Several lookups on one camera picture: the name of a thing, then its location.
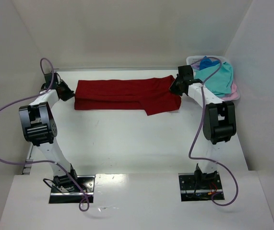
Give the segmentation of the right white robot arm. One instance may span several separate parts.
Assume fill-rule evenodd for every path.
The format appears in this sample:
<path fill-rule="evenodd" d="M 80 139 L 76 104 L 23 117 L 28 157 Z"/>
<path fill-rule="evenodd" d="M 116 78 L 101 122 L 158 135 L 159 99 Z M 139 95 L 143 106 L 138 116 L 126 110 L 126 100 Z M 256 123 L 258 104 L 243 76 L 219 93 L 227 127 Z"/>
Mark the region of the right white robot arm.
<path fill-rule="evenodd" d="M 230 141 L 237 130 L 235 105 L 231 101 L 220 99 L 207 89 L 203 80 L 195 78 L 190 65 L 178 67 L 178 74 L 169 90 L 178 96 L 187 95 L 202 108 L 201 122 L 188 157 L 198 162 L 194 172 L 196 187 L 211 184 L 218 176 L 219 165 L 212 157 L 214 146 L 220 142 Z M 192 151 L 201 133 L 209 141 L 209 152 L 204 157 L 193 157 Z"/>

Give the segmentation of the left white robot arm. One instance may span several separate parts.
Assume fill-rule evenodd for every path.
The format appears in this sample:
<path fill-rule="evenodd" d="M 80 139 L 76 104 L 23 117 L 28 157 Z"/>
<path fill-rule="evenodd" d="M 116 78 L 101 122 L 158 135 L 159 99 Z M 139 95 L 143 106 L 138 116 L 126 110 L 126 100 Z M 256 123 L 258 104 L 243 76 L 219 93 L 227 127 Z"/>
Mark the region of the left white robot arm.
<path fill-rule="evenodd" d="M 68 85 L 58 73 L 44 75 L 45 83 L 41 87 L 43 95 L 38 96 L 29 105 L 19 108 L 19 117 L 23 135 L 44 154 L 53 170 L 52 183 L 54 188 L 61 191 L 77 192 L 77 174 L 72 164 L 64 157 L 56 140 L 57 125 L 51 108 L 59 100 L 67 101 L 74 97 Z"/>

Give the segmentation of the red t shirt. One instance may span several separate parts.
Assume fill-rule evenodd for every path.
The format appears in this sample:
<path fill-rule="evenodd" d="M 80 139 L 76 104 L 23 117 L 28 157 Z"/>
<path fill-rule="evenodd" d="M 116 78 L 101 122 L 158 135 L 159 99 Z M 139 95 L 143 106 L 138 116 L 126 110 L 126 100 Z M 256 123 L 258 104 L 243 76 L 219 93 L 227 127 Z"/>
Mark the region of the red t shirt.
<path fill-rule="evenodd" d="M 144 110 L 147 115 L 176 111 L 181 97 L 169 90 L 174 77 L 139 80 L 79 80 L 75 110 Z"/>

